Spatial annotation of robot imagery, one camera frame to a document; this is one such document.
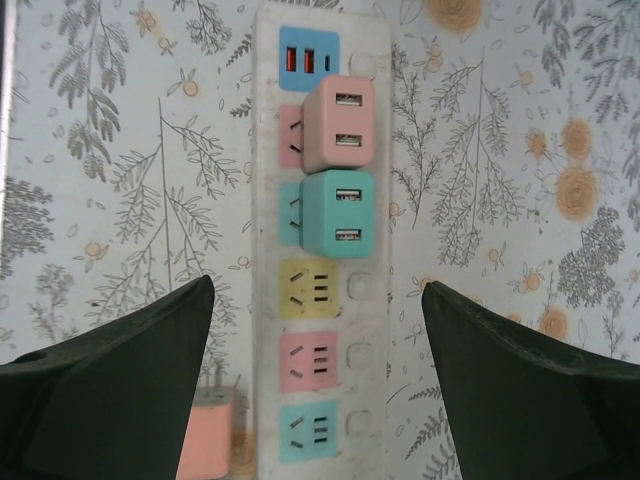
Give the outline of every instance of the usb charger port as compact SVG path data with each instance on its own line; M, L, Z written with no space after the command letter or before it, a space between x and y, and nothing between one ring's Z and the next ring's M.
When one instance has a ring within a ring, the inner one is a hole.
M336 200L357 202L362 200L362 190L338 189L336 190Z
M295 72L297 50L295 47L287 47L287 72Z
M362 95L351 93L336 93L336 105L344 105L347 107L361 107Z
M360 229L338 229L336 230L336 241L353 242L362 240L362 230Z
M336 135L336 145L338 147L361 147L362 135Z
M304 51L304 73L314 73L316 71L315 55L313 50Z

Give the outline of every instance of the wall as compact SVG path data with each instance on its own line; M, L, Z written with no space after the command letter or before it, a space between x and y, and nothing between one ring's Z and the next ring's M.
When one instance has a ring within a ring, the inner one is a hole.
M19 2L0 362L208 273L205 370L243 395L248 471L259 2L65 3ZM640 361L640 2L289 3L395 28L389 480L459 478L420 313L427 282Z

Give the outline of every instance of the socket hole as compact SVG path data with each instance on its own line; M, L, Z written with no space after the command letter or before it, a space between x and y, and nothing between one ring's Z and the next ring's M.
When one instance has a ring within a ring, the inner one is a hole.
M314 55L313 50L306 49L304 51L304 73L313 73L315 72L314 65Z
M296 48L287 47L287 71L296 71Z

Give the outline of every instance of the dark green fabric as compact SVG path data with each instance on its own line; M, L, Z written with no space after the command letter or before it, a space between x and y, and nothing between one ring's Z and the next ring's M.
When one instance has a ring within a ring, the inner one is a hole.
M0 366L0 465L71 480L173 480L213 302L202 277Z
M422 308L464 480L640 478L640 366L549 338L439 282Z

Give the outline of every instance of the pink power adapter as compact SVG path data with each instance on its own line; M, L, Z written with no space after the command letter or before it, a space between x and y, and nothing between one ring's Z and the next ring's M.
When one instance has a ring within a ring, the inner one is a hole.
M328 75L302 104L307 173L362 168L375 151L375 90L364 77Z
M231 471L233 388L198 389L176 480L210 480Z

